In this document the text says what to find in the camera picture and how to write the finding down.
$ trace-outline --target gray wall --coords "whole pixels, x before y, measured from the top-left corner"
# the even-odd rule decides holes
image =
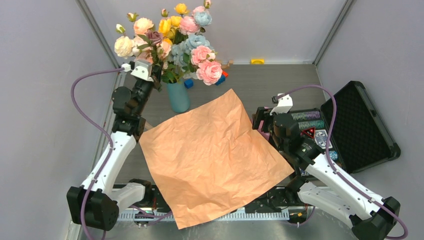
[[[6,0],[0,7],[0,233],[4,240],[63,240],[66,192],[93,164],[100,133],[71,103],[81,75],[112,68],[74,0]],[[102,122],[115,75],[76,89]]]
[[[264,58],[267,63],[312,63],[345,0],[212,0],[212,25],[206,37],[226,62],[249,63]],[[174,7],[186,3],[189,9],[203,0],[87,0],[110,46],[119,35],[120,23],[133,34],[127,13],[159,24],[161,9],[176,15]]]
[[[401,203],[408,239],[423,239],[424,1],[358,0],[318,66],[323,86],[336,92],[364,83],[402,149],[399,159],[355,177]],[[402,234],[397,226],[392,236]]]

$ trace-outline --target orange paper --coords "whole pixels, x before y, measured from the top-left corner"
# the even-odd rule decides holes
[[[293,172],[232,89],[143,133],[140,145],[178,229],[243,207]]]

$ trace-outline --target open black case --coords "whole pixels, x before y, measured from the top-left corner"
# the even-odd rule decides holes
[[[359,81],[350,81],[334,95],[337,113],[331,134],[331,158],[347,173],[358,173],[378,164],[397,159],[401,149],[390,135],[378,111],[370,100],[364,85]],[[320,109],[290,111],[305,113],[316,119],[297,119],[299,125],[315,127],[317,134],[328,133],[333,115],[333,102],[329,99]]]

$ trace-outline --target vase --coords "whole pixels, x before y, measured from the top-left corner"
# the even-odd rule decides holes
[[[174,112],[180,114],[187,111],[190,107],[189,94],[182,82],[168,83],[166,85],[171,108]]]

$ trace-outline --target metal floor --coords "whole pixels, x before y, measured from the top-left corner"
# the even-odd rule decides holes
[[[197,108],[233,89],[244,104],[249,116],[258,107],[273,105],[271,97],[284,93],[306,84],[320,84],[317,71],[311,64],[288,65],[232,65],[226,70],[228,77],[219,86],[207,86],[196,80],[194,86],[188,89],[191,101],[190,109]],[[129,74],[125,86],[132,88],[135,79]],[[143,117],[152,126],[172,118],[175,113],[171,110],[166,84],[162,92],[154,91],[143,111]],[[319,108],[325,98],[321,90],[304,89],[291,94],[293,110]],[[131,179],[143,179],[154,182],[150,175],[141,147],[137,145],[129,154],[116,183],[126,184]]]

